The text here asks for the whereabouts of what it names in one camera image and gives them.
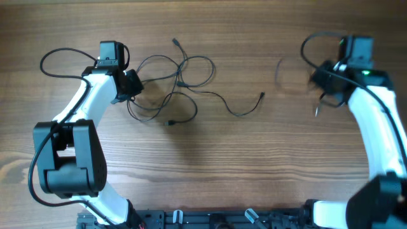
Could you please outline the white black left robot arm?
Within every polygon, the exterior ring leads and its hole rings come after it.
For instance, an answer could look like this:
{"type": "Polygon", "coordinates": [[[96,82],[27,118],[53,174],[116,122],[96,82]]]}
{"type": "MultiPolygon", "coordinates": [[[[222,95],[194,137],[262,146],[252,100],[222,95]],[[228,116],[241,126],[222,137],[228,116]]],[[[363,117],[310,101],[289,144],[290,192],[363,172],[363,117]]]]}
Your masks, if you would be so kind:
{"type": "Polygon", "coordinates": [[[97,135],[107,107],[130,100],[144,88],[129,62],[123,43],[100,42],[100,56],[78,76],[81,85],[70,103],[33,130],[35,154],[28,174],[32,198],[47,207],[80,204],[102,228],[146,227],[131,201],[107,182],[97,135]]]}

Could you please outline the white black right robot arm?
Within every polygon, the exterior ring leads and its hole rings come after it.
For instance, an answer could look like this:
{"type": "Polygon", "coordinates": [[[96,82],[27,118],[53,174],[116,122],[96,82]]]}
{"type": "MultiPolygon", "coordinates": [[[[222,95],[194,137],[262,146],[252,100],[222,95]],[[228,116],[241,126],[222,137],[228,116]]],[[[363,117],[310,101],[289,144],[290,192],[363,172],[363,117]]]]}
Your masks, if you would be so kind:
{"type": "Polygon", "coordinates": [[[334,108],[347,106],[366,150],[369,181],[349,200],[308,200],[302,220],[314,228],[406,228],[406,133],[396,105],[393,83],[373,67],[373,38],[318,32],[307,37],[339,38],[336,62],[317,66],[300,49],[301,58],[315,69],[310,80],[331,95],[334,108]]]}

